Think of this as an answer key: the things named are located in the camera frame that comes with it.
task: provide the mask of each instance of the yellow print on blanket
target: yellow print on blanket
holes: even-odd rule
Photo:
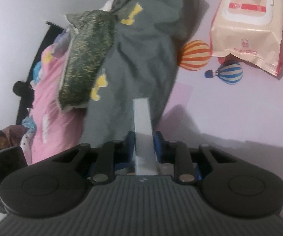
[[[43,56],[41,57],[41,63],[42,64],[47,64],[47,63],[50,63],[50,61],[52,60],[53,56],[51,54],[51,49],[47,49]]]
[[[139,5],[139,3],[136,3],[134,9],[132,12],[129,14],[128,19],[122,19],[121,23],[125,25],[132,25],[134,24],[135,20],[134,17],[142,11],[142,7]]]
[[[105,75],[105,69],[103,70],[103,74],[98,77],[98,79],[95,81],[95,86],[91,89],[90,97],[94,101],[99,101],[100,96],[98,95],[98,91],[101,87],[106,87],[108,85],[108,82],[106,80]]]

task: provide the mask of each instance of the metal bolt head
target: metal bolt head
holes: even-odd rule
[[[183,175],[180,175],[179,179],[182,182],[188,183],[188,182],[194,181],[195,177],[193,175],[190,175],[190,174],[183,174]]]
[[[109,177],[105,174],[97,174],[97,175],[94,175],[92,179],[93,181],[96,181],[96,182],[105,182],[106,180],[109,179]]]

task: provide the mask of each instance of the hot air balloon wall sticker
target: hot air balloon wall sticker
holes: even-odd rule
[[[208,64],[211,50],[204,41],[188,42],[178,54],[178,65],[186,70],[197,71]]]
[[[243,76],[243,69],[238,62],[229,60],[224,62],[218,70],[208,70],[205,72],[206,78],[213,78],[215,76],[218,76],[223,82],[233,85],[237,84],[241,80]]]

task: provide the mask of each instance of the blue cloth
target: blue cloth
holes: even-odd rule
[[[41,80],[39,77],[40,70],[41,70],[41,61],[39,61],[33,68],[32,79],[34,84],[37,84]]]
[[[37,125],[35,124],[32,116],[27,116],[26,118],[24,118],[21,122],[21,125],[29,129],[27,133],[35,133],[37,131]]]

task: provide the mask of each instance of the green pillow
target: green pillow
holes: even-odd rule
[[[107,11],[85,11],[66,15],[72,39],[59,86],[62,111],[84,108],[96,74],[114,43],[116,18]]]

